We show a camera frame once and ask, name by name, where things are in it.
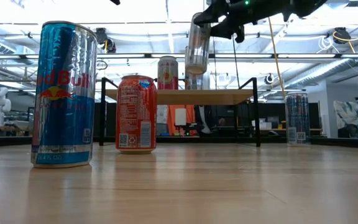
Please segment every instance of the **person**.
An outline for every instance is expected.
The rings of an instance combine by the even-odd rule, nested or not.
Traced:
[[[220,118],[219,120],[214,118],[211,105],[197,105],[194,109],[196,123],[199,126],[197,132],[200,137],[212,136],[213,127],[217,125],[223,126],[226,123],[224,118]]]

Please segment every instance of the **energy drink can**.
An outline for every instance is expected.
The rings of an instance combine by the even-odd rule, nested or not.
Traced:
[[[290,93],[285,97],[287,144],[310,145],[309,102],[307,93]]]
[[[92,158],[96,35],[64,21],[42,26],[31,162],[73,167]]]
[[[178,62],[175,57],[164,56],[158,61],[158,89],[178,89]]]
[[[122,78],[117,93],[116,149],[126,154],[146,154],[155,149],[157,89],[150,77]]]

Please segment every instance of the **can lid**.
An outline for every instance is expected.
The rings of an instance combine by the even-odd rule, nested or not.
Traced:
[[[296,91],[296,92],[292,92],[292,93],[288,93],[288,94],[287,94],[287,96],[289,96],[289,95],[307,95],[307,93]]]
[[[126,76],[122,77],[121,79],[126,79],[126,78],[146,78],[146,79],[152,80],[154,82],[153,78],[147,77],[145,75],[134,75],[134,74],[133,75],[126,75]]]
[[[168,58],[169,58],[169,59],[175,59],[175,60],[177,59],[177,58],[175,58],[174,56],[169,56],[169,55],[167,55],[167,56],[162,56],[162,57],[160,57],[160,60],[162,60],[163,58],[164,58],[164,59],[168,59]]]
[[[74,22],[68,22],[68,21],[48,21],[44,24],[42,24],[42,28],[44,28],[44,26],[48,25],[48,24],[69,24],[69,25],[73,25],[73,26],[77,26],[77,27],[80,27],[86,31],[88,31],[91,35],[93,35],[95,38],[97,38],[96,34],[89,28],[83,26],[83,25],[79,25],[79,24],[76,24]]]

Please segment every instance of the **table leg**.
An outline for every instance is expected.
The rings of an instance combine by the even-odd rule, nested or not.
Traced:
[[[104,145],[106,130],[106,78],[102,78],[102,93],[100,100],[100,124],[99,124],[99,145]]]
[[[237,124],[237,105],[234,105],[233,117],[234,117],[234,140],[235,142],[237,142],[238,135],[239,135],[239,128]]]
[[[260,147],[258,85],[257,85],[257,79],[256,78],[252,78],[252,91],[254,92],[254,118],[255,118],[256,147]]]

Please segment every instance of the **black metal frame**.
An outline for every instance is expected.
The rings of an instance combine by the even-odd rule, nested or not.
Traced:
[[[102,78],[102,93],[101,93],[101,100],[100,100],[100,124],[99,124],[99,145],[104,145],[104,138],[106,135],[106,82],[112,84],[116,88],[118,86],[111,81],[110,79],[103,77]]]
[[[99,145],[104,145],[104,140],[106,138],[106,82],[109,82],[116,88],[118,86],[114,84],[113,81],[109,80],[106,77],[101,79],[102,81],[102,92],[101,92],[101,106],[100,106],[100,124],[99,124]],[[254,96],[254,119],[255,119],[255,143],[257,147],[260,147],[260,128],[259,128],[259,107],[258,107],[258,86],[257,79],[250,78],[242,86],[239,87],[239,90],[243,89],[246,85],[252,82],[252,94]],[[238,142],[238,125],[237,125],[237,107],[234,107],[234,129],[236,130],[236,135],[234,136],[235,141]]]

